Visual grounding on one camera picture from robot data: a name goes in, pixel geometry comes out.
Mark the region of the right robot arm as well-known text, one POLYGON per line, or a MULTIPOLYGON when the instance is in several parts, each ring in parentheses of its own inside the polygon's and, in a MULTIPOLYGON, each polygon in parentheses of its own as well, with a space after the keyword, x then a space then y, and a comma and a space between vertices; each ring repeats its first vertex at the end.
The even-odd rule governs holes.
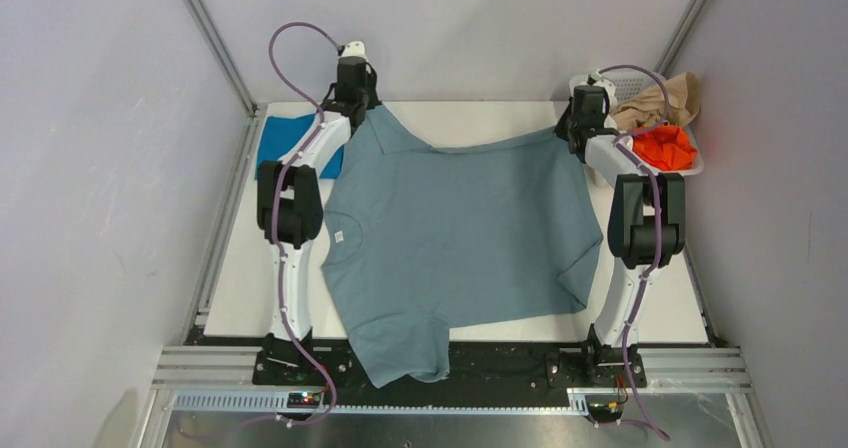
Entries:
POLYGON ((581 346, 581 372, 598 386, 632 366, 641 308, 662 268, 685 244, 684 179, 663 173, 607 126, 611 96, 599 84, 573 88, 555 127, 571 154, 613 189, 607 244, 614 258, 604 305, 581 346))

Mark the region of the grey-blue t-shirt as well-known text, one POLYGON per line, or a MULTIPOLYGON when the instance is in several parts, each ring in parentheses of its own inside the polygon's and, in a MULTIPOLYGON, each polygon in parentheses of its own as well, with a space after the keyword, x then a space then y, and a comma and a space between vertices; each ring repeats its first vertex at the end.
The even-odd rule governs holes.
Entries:
POLYGON ((445 379, 454 328, 584 310, 603 244, 551 129, 439 148, 386 107, 345 145, 324 223, 325 283, 377 388, 445 379))

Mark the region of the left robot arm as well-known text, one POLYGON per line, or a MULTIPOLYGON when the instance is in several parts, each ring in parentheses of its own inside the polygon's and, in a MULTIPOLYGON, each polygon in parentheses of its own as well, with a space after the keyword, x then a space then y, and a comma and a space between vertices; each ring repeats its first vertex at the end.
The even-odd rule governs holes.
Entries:
POLYGON ((336 81, 318 105, 312 123, 293 147, 257 169, 257 225, 272 246, 275 307, 262 353, 292 384, 314 374, 307 351, 312 323, 307 300, 309 258, 323 226, 319 178, 326 165, 380 104, 377 73, 364 55, 343 55, 336 81))

